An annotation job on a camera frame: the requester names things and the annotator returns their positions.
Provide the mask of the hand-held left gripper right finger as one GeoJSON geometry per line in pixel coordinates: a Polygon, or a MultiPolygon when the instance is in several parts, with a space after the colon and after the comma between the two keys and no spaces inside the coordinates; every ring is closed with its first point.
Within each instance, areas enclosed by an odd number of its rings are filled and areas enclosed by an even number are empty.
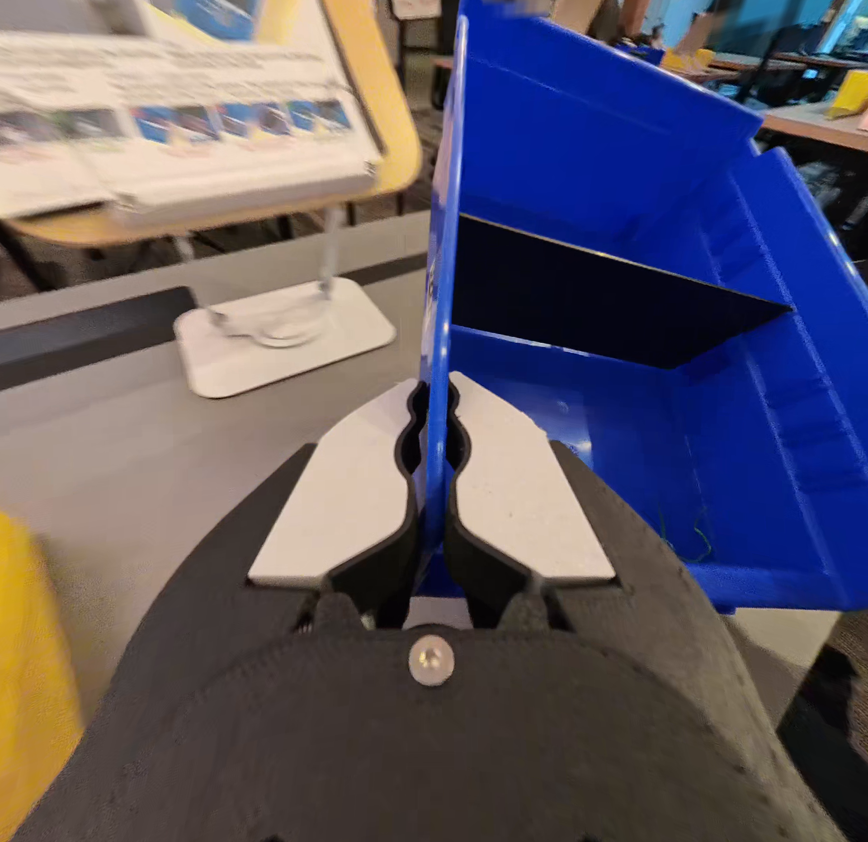
{"type": "Polygon", "coordinates": [[[557,593],[609,589],[616,570],[547,434],[460,371],[449,376],[443,558],[472,627],[497,627],[529,596],[543,621],[557,593]]]}

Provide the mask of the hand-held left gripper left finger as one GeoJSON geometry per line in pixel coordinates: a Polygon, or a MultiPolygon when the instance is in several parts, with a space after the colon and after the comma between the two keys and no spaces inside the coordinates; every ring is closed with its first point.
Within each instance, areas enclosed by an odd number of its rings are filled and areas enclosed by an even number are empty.
{"type": "Polygon", "coordinates": [[[365,615],[407,592],[418,560],[414,473],[426,411],[426,386],[407,379],[306,448],[248,581],[342,594],[365,615]]]}

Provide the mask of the blue plastic bin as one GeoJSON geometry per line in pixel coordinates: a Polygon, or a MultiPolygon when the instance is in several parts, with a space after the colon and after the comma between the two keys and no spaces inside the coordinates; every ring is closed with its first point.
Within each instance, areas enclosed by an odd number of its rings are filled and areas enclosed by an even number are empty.
{"type": "Polygon", "coordinates": [[[443,512],[448,372],[526,412],[722,611],[867,601],[866,284],[732,100],[505,1],[459,0],[431,189],[422,375],[443,512]],[[452,320],[461,215],[793,312],[673,370],[452,320]]]}

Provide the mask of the black bin divider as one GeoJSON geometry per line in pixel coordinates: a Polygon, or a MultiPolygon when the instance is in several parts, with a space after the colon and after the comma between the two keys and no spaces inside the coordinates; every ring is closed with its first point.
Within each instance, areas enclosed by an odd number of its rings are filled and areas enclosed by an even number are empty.
{"type": "Polygon", "coordinates": [[[600,251],[461,215],[453,322],[673,370],[793,312],[600,251]]]}

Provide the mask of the yellow container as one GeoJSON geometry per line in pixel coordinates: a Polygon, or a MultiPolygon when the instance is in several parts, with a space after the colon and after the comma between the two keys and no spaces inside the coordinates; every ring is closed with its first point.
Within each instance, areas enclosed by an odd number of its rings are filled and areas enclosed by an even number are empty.
{"type": "Polygon", "coordinates": [[[81,700],[42,547],[1,514],[1,839],[11,840],[82,735],[81,700]]]}

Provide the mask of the printed instruction booklet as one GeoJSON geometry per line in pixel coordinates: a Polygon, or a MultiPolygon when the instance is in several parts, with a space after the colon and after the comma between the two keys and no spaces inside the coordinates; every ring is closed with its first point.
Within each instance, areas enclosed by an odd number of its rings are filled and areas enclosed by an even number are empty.
{"type": "Polygon", "coordinates": [[[382,155],[322,0],[1,0],[2,218],[342,199],[382,155]]]}

